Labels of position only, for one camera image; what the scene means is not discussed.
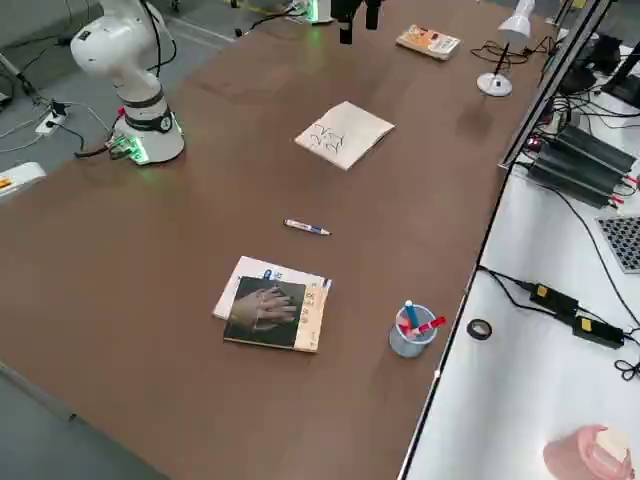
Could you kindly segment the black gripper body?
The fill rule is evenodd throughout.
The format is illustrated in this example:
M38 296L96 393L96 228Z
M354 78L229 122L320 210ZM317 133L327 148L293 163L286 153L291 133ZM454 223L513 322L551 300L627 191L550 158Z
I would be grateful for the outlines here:
M352 20L361 4L367 9L379 9L381 0L331 0L330 15L336 21Z

